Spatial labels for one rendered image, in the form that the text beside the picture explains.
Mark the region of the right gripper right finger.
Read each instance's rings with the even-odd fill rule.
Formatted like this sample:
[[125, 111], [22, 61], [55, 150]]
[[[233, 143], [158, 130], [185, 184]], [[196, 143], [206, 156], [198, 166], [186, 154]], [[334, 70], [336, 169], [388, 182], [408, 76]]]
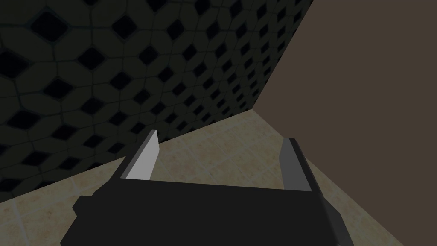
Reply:
[[322, 194], [315, 176], [294, 138], [284, 138], [279, 155], [283, 186], [286, 190]]

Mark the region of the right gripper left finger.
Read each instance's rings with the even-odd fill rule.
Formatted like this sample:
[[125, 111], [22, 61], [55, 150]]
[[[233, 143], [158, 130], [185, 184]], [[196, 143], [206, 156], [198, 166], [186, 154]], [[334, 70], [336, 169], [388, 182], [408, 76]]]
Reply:
[[160, 152], [157, 130], [152, 129], [122, 172], [122, 179], [150, 180]]

